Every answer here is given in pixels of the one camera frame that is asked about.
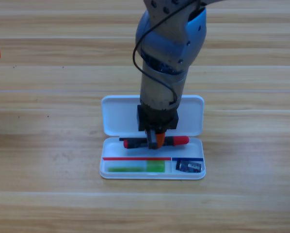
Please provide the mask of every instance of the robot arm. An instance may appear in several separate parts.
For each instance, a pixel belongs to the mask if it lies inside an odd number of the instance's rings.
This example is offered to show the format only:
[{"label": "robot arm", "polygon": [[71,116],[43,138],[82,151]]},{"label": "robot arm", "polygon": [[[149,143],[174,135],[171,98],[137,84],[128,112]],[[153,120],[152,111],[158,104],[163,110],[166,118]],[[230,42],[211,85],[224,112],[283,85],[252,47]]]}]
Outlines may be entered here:
[{"label": "robot arm", "polygon": [[188,69],[206,37],[205,7],[217,1],[144,0],[134,53],[143,58],[138,130],[146,132],[150,149],[160,148],[165,132],[177,127]]}]

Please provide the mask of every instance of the gray metal cylinder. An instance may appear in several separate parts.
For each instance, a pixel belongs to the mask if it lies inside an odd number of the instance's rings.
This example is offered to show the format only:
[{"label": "gray metal cylinder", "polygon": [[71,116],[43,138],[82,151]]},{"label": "gray metal cylinder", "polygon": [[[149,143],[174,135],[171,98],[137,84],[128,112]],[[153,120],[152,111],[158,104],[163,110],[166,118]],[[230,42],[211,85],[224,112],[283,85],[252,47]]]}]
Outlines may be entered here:
[{"label": "gray metal cylinder", "polygon": [[145,61],[143,62],[143,70],[163,83],[167,83],[176,92],[177,101],[170,105],[170,102],[174,101],[172,91],[144,74],[142,75],[141,101],[155,110],[169,110],[178,107],[188,71],[183,71],[177,75],[160,73],[149,67]]}]

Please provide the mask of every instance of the blue stripe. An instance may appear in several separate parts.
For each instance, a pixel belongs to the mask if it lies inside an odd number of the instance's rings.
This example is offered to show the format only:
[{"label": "blue stripe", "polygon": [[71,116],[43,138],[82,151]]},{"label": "blue stripe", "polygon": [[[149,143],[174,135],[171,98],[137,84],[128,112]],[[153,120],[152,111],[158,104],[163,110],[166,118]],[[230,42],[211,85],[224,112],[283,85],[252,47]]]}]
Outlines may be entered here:
[{"label": "blue stripe", "polygon": [[184,161],[198,161],[203,162],[203,158],[172,158],[172,161],[178,161],[178,160],[184,160]]}]

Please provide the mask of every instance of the black cable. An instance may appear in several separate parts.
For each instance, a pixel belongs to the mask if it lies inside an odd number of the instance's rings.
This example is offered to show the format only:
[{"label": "black cable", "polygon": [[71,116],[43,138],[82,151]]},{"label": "black cable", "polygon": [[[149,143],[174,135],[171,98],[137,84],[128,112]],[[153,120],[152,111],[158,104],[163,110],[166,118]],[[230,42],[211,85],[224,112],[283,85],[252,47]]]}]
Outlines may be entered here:
[{"label": "black cable", "polygon": [[137,64],[135,61],[135,53],[139,47],[139,45],[141,44],[142,40],[145,38],[145,36],[147,36],[149,33],[151,33],[153,30],[155,30],[157,27],[159,27],[160,25],[162,25],[165,21],[167,21],[169,18],[171,18],[172,16],[176,15],[178,12],[182,11],[183,9],[185,9],[186,7],[188,7],[189,5],[193,4],[194,2],[198,1],[198,7],[200,7],[200,2],[201,0],[192,0],[190,2],[188,2],[187,4],[183,5],[182,7],[178,8],[176,11],[174,11],[173,13],[171,13],[170,15],[168,15],[166,18],[164,18],[163,20],[161,20],[159,23],[157,23],[155,26],[153,26],[152,28],[150,28],[146,33],[144,33],[141,38],[139,39],[139,41],[136,43],[134,50],[133,50],[133,64],[135,65],[135,67],[142,72],[144,75],[146,75],[147,77],[149,77],[150,79],[160,83],[161,85],[165,86],[166,88],[168,88],[172,93],[173,93],[173,97],[174,100],[173,102],[170,102],[171,104],[174,104],[177,102],[177,94],[176,92],[172,89],[172,87],[168,86],[167,84],[165,84],[164,82],[161,82],[160,80],[156,79],[155,77],[149,75],[148,73],[146,73],[145,71],[143,71]]}]

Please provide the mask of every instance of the white box lid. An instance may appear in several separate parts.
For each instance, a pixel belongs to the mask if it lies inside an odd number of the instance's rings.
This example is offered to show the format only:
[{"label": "white box lid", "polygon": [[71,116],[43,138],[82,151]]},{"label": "white box lid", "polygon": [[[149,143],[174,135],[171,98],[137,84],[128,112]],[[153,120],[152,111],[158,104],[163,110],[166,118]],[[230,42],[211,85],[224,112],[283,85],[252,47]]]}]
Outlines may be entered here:
[{"label": "white box lid", "polygon": [[[137,105],[139,95],[106,96],[101,101],[104,132],[109,136],[145,137],[138,131]],[[166,136],[198,136],[202,133],[204,100],[197,95],[183,95],[177,110],[176,130],[167,130]]]}]

